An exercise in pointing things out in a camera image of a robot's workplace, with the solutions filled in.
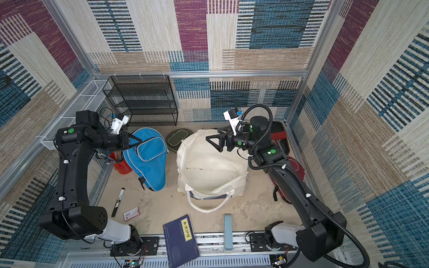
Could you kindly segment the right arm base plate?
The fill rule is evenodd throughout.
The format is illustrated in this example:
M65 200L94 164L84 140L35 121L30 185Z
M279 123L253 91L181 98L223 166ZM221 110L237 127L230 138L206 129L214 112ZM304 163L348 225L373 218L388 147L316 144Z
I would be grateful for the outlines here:
M288 244L278 244L274 240L268 240L265 233L253 231L245 235L245 241L250 245L251 252L263 251L296 251L297 248Z

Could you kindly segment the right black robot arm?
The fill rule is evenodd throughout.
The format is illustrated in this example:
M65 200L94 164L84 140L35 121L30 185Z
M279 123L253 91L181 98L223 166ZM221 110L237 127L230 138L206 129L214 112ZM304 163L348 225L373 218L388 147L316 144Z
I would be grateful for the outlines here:
M329 256L329 252L343 244L346 235L346 219L333 213L310 190L292 166L288 155L271 140L273 120L255 116L245 123L242 116L230 120L231 126L206 137L206 141L222 152L242 149L248 152L248 164L252 170L268 174L279 192L294 206L301 225L293 227L283 221L270 224L265 229L269 247L287 244L298 248L309 260L325 258L338 266L345 263Z

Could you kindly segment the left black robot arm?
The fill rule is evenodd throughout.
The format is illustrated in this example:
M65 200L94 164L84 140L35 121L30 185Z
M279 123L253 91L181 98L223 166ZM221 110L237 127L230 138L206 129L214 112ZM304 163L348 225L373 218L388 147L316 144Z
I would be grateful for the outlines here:
M38 225L62 240L94 240L114 245L140 246L136 228L118 223L108 217L103 207L91 206L87 192L88 165L97 149L121 151L142 143L140 138L125 131L101 130L97 112L76 113L76 122L60 128L54 144L59 153L57 188L48 212L39 216Z

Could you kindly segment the white canvas tote bag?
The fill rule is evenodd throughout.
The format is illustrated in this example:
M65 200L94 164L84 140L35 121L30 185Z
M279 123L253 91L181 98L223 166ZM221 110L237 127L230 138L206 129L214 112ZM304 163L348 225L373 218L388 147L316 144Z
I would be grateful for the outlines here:
M248 177L248 162L238 154L219 152L206 141L216 130L198 130L181 142L176 153L178 191L186 194L188 204L201 213L212 213L230 199L243 196ZM200 208L193 200L221 199L211 209Z

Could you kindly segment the black red mesh case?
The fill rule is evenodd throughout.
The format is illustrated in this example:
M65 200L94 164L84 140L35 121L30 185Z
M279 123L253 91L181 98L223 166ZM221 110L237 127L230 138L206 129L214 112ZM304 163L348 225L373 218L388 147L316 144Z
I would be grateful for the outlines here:
M273 144L277 145L285 154L290 153L286 130L281 122L273 122L270 136Z

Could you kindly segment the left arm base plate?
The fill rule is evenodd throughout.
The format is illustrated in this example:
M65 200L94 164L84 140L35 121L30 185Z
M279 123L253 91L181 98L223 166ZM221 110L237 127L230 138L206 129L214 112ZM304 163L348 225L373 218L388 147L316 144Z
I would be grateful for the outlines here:
M113 245L110 257L143 257L155 256L158 252L160 237L140 237L139 242L125 242L119 245Z

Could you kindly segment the maroon paddle cover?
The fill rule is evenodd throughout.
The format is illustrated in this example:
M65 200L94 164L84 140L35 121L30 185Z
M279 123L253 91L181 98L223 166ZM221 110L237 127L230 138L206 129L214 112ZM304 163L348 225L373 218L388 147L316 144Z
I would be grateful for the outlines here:
M302 166L302 164L300 164L295 158L289 156L288 165L290 166L291 169L295 171L300 181L306 184L305 168ZM276 181L275 175L273 175L272 173L269 173L268 176L274 184L273 198L275 202L278 201L278 195L280 195L282 200L284 200L288 204L292 204L287 193L289 193L291 190L294 190L294 189L298 191L302 191L302 188L300 184L297 182L297 179L289 172L286 173L286 176L287 176L286 182L288 183L288 187L290 188L290 190L288 190L287 192L285 190L284 183L282 185L279 185L278 182Z

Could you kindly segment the olive green paddle cover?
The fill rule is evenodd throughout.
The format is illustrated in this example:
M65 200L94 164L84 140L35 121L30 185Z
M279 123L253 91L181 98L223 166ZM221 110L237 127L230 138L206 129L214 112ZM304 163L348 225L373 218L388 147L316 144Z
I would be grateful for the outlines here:
M172 130L165 136L167 148L170 151L177 152L183 140L194 134L194 131L189 128L177 128Z

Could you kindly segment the blue paddle cover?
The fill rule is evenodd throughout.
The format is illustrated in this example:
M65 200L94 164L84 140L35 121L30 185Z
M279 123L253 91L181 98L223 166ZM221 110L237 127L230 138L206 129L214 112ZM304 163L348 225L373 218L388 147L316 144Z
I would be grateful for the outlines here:
M129 167L139 176L142 187L153 192L166 185L166 157L168 148L163 136L155 129L140 128L132 133L141 142L130 138L133 146L123 152Z

